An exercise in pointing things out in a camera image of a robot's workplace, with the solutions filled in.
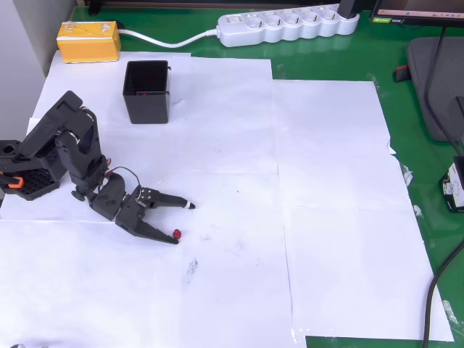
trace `power outlet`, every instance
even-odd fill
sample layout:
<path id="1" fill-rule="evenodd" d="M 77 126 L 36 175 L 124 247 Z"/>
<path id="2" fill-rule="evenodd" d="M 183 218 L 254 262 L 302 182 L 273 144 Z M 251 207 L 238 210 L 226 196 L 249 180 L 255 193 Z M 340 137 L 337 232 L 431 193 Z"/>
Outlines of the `power outlet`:
<path id="1" fill-rule="evenodd" d="M 334 4 L 227 14 L 217 22 L 217 36 L 224 46 L 235 47 L 352 34 L 360 16 L 343 18 L 338 8 Z"/>

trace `monitor screen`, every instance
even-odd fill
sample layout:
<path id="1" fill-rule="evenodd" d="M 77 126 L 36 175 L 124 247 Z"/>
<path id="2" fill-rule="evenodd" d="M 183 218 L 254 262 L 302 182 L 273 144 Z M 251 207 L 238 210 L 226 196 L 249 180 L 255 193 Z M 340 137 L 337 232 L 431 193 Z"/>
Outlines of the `monitor screen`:
<path id="1" fill-rule="evenodd" d="M 373 22 L 464 26 L 464 0 L 378 0 L 372 13 Z"/>

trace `green table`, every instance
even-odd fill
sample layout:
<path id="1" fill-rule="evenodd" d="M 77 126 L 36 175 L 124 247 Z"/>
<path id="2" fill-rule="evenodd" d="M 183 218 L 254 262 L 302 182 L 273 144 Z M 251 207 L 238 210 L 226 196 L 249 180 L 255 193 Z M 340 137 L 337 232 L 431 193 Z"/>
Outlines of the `green table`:
<path id="1" fill-rule="evenodd" d="M 79 7 L 72 19 L 119 20 L 129 30 L 175 43 L 214 29 L 219 16 L 237 12 L 240 11 L 103 7 L 99 15 L 90 17 L 86 8 Z M 395 25 L 370 24 L 368 17 L 367 12 L 362 13 L 358 28 L 351 36 L 256 46 L 227 48 L 216 38 L 203 38 L 188 46 L 168 50 L 130 36 L 123 36 L 121 41 L 123 51 L 177 51 L 191 52 L 194 57 L 271 59 L 275 79 L 373 81 L 391 134 L 391 147 L 397 152 L 397 159 L 413 172 L 414 179 L 408 190 L 412 203 L 422 210 L 423 217 L 418 217 L 418 224 L 432 268 L 436 270 L 464 239 L 464 214 L 452 214 L 447 210 L 438 186 L 438 180 L 452 164 L 455 153 L 449 144 L 430 138 L 413 83 L 394 83 L 392 73 L 396 67 L 407 64 L 406 48 L 412 39 L 439 36 L 441 29 L 430 27 L 408 31 Z M 447 35 L 464 36 L 464 30 L 449 29 Z M 449 301 L 456 317 L 450 321 L 455 343 L 432 343 L 431 347 L 464 347 L 464 322 L 461 321 L 464 320 L 464 254 L 449 266 L 439 282 L 439 289 L 442 299 Z M 421 342 L 307 337 L 307 345 L 415 348 L 420 347 Z"/>

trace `small red object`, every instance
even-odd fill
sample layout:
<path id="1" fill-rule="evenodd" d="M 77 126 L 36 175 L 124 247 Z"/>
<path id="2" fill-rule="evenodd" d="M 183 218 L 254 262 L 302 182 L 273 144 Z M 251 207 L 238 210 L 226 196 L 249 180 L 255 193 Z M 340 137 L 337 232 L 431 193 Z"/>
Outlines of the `small red object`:
<path id="1" fill-rule="evenodd" d="M 174 230 L 174 238 L 179 240 L 181 239 L 182 237 L 182 232 L 180 232 L 179 230 Z"/>

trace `white wall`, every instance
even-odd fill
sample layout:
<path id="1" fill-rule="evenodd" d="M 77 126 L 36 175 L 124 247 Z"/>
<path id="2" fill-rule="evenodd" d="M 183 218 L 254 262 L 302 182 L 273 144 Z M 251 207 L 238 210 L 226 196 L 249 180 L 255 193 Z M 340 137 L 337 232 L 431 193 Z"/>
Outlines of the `white wall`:
<path id="1" fill-rule="evenodd" d="M 0 0 L 0 139 L 23 140 L 75 0 Z"/>

